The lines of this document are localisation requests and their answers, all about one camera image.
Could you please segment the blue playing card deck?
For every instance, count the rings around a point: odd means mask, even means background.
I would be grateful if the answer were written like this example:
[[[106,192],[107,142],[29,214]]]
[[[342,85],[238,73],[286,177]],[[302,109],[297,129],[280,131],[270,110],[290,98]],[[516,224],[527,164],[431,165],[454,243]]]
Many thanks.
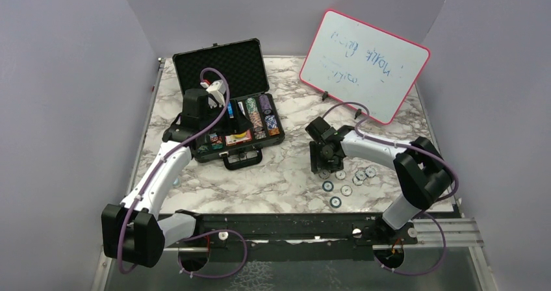
[[[236,118],[237,116],[245,116],[246,111],[241,101],[231,100],[227,107],[227,112],[230,118]]]

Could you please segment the red playing card deck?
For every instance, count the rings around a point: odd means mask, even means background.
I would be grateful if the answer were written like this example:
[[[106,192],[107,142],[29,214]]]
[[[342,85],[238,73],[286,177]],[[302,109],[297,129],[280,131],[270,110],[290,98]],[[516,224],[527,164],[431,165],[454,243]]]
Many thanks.
[[[244,142],[249,142],[253,139],[252,137],[252,134],[250,132],[250,135],[248,138],[242,138],[242,139],[237,139],[234,137],[234,134],[232,135],[228,135],[225,137],[225,144],[226,146],[234,146],[234,145],[237,145],[237,144],[241,144],[241,143],[244,143]]]

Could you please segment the yellow round button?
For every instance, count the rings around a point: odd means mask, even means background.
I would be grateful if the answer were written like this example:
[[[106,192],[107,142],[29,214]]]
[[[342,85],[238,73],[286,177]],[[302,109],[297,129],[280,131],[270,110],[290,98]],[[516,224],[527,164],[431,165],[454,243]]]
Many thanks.
[[[242,139],[242,138],[248,138],[249,135],[250,135],[250,130],[247,130],[244,133],[235,134],[234,137],[237,138],[237,139]]]

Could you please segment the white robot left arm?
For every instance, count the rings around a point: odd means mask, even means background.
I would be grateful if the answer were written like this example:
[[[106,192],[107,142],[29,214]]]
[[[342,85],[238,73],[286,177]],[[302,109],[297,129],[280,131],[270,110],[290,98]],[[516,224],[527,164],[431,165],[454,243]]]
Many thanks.
[[[209,134],[227,116],[231,94],[223,85],[191,89],[185,95],[184,103],[198,108],[207,117],[185,110],[180,117],[191,121],[183,124],[186,127],[183,138],[164,140],[137,186],[120,204],[108,204],[101,213],[104,253],[117,262],[123,274],[137,266],[153,267],[164,249],[172,244],[184,241],[196,246],[203,240],[204,228],[192,213],[175,212],[163,220],[159,214],[173,182],[194,158],[194,142]]]

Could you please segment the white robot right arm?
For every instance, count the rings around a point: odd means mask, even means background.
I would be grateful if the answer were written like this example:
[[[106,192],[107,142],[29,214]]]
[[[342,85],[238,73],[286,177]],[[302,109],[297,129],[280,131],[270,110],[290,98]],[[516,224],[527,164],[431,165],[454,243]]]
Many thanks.
[[[427,138],[392,141],[349,125],[335,129],[322,117],[315,118],[305,130],[312,139],[313,173],[343,170],[346,157],[365,159],[396,172],[402,193],[375,226],[376,238],[385,244],[397,239],[409,220],[448,198],[447,189],[457,190],[457,175]]]

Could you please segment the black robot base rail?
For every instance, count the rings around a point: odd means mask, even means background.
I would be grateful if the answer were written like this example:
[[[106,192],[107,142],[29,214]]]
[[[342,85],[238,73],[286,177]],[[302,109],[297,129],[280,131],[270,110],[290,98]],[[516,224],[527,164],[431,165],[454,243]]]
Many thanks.
[[[417,244],[408,222],[395,231],[377,213],[196,214],[195,235],[208,238],[170,244],[212,262],[288,262],[374,259],[374,250]]]

